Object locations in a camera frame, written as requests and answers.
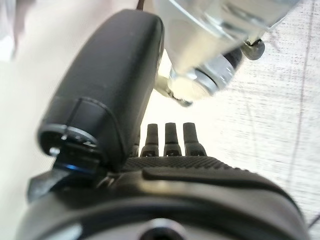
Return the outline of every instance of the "silver metal part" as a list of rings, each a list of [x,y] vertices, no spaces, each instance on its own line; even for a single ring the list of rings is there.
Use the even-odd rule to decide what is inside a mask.
[[[146,226],[148,226],[149,224],[150,222],[136,222],[114,227],[111,229],[107,229],[106,231],[99,232],[94,236],[88,237],[86,238],[86,240],[141,240],[141,235],[145,232]],[[187,240],[235,240],[234,238],[222,235],[218,232],[208,231],[206,229],[186,224],[177,224],[185,229],[185,239]]]
[[[56,157],[59,155],[60,153],[60,149],[58,147],[51,147],[50,150],[49,150],[49,153],[50,153],[50,156],[52,157]]]
[[[231,63],[222,55],[205,62],[198,69],[210,77],[219,90],[224,89],[236,73]]]
[[[223,55],[247,43],[245,55],[252,60],[261,57],[264,44],[257,40],[298,1],[153,0],[153,8],[148,8],[163,21],[164,47],[172,63],[167,84],[158,78],[156,89],[188,102],[224,89],[235,69]]]
[[[218,91],[214,81],[198,69],[192,69],[185,74],[177,74],[171,69],[168,87],[176,99],[187,102],[210,97]]]
[[[153,0],[178,74],[260,36],[299,0]]]

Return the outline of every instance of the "textured black surface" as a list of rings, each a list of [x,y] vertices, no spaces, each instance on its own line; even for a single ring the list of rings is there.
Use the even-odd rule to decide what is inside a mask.
[[[208,156],[164,156],[164,157],[146,157],[129,158],[123,168],[124,172],[141,170],[143,168],[168,167],[184,169],[238,169]]]

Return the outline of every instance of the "black cover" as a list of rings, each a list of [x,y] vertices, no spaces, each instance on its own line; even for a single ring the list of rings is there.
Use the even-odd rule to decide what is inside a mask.
[[[163,51],[159,17],[123,10],[109,18],[66,73],[38,130],[42,150],[89,142],[118,171],[135,143]]]

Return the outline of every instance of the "black cable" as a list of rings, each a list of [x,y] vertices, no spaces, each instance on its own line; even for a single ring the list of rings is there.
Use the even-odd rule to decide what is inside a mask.
[[[320,220],[320,213],[318,213],[318,215],[316,215],[316,217],[312,220],[312,222],[308,226],[308,229],[311,229],[319,220]]]

